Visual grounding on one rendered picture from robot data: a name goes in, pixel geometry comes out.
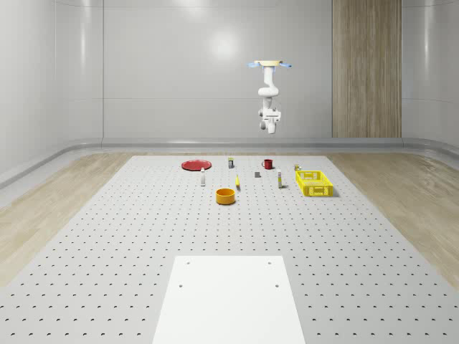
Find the yellow basket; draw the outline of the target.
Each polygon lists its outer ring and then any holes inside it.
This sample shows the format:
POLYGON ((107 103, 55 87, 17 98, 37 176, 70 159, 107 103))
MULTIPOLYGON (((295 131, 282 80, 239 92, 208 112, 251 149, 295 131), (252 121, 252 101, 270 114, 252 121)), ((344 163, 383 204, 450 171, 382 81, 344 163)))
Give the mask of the yellow basket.
POLYGON ((304 196, 333 196, 333 184, 322 171, 296 171, 295 181, 304 196))

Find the red plate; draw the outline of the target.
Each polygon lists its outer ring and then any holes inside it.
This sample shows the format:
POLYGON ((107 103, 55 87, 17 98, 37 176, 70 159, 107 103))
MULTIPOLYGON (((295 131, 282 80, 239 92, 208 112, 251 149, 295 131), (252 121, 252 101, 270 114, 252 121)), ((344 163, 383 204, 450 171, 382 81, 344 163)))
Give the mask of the red plate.
POLYGON ((181 167, 187 171, 201 171, 202 169, 207 170, 212 167, 212 163, 206 160, 189 160, 181 164, 181 167))

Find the yellow bowl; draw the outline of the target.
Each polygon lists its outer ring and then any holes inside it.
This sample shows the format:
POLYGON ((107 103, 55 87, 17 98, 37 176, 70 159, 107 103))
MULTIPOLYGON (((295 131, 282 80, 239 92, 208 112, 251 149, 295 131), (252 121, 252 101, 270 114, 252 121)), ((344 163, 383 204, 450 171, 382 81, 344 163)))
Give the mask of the yellow bowl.
POLYGON ((230 188, 220 188, 216 190, 216 202, 221 205, 230 205, 235 202, 235 191, 230 188))

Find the white board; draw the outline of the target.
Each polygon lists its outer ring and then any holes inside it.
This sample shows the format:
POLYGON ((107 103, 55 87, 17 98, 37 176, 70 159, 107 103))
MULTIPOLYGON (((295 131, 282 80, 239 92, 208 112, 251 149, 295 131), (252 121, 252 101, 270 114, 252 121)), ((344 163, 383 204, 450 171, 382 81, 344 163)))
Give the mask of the white board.
POLYGON ((281 256, 177 256, 153 344, 305 344, 281 256))

